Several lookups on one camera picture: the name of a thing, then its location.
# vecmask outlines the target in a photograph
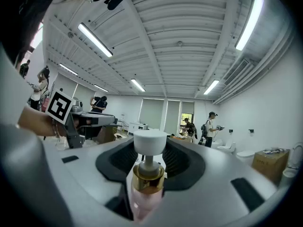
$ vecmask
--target white cap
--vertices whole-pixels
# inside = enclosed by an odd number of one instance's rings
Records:
[[[162,154],[166,145],[167,134],[162,131],[135,131],[134,149],[145,156]]]

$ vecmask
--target bottle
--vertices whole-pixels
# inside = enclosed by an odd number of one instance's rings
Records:
[[[133,168],[131,209],[134,221],[143,220],[162,199],[165,169],[153,161],[166,145],[167,134],[161,131],[135,131],[134,148],[145,160]]]

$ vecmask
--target ceiling light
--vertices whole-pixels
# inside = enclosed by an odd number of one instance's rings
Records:
[[[240,35],[240,39],[237,41],[235,47],[237,50],[242,51],[250,38],[252,31],[254,30],[258,18],[260,16],[264,0],[252,0],[250,6],[250,12],[248,15],[248,22],[245,25],[244,31]]]
[[[86,35],[107,57],[112,57],[113,53],[87,28],[84,23],[79,24],[78,29]]]
[[[213,88],[214,88],[218,83],[219,83],[219,81],[218,81],[218,80],[215,80],[215,81],[209,86],[209,88],[204,92],[204,95],[209,94],[209,92],[210,92],[211,90],[213,90]]]
[[[99,88],[99,89],[101,89],[101,90],[103,90],[103,91],[106,91],[106,92],[108,93],[108,91],[105,90],[104,88],[101,88],[101,87],[99,87],[99,86],[97,86],[97,85],[94,85],[94,86],[97,87],[97,88]]]
[[[78,75],[76,72],[74,72],[73,70],[67,68],[66,66],[62,65],[61,63],[60,63],[60,66],[63,67],[64,69],[68,70],[70,73],[72,73],[72,74],[74,74],[76,76]]]
[[[145,90],[139,85],[139,83],[136,81],[136,79],[131,80],[141,91],[145,92]]]

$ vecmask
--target brown box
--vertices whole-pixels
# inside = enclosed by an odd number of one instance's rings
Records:
[[[281,153],[265,154],[263,151],[255,153],[252,168],[260,172],[274,184],[280,183],[282,173],[288,162],[289,150]]]

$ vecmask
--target ceiling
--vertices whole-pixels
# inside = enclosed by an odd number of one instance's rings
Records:
[[[235,43],[251,0],[124,0],[113,11],[107,10],[104,0],[60,1],[53,2],[44,18],[45,62],[56,67],[63,63],[79,74],[69,73],[72,79],[89,87],[97,84],[109,94],[220,101],[229,90],[224,89],[224,76],[243,58],[259,69],[266,56],[272,55],[266,63],[278,60],[281,50],[273,52],[282,40],[276,40],[284,38],[283,28],[289,26],[280,2],[265,0],[254,32],[240,52]],[[111,58],[78,30],[82,22],[113,52]],[[256,70],[246,87],[261,72]],[[139,92],[132,78],[146,92]],[[220,83],[203,95],[214,79]],[[234,90],[224,100],[240,92]]]

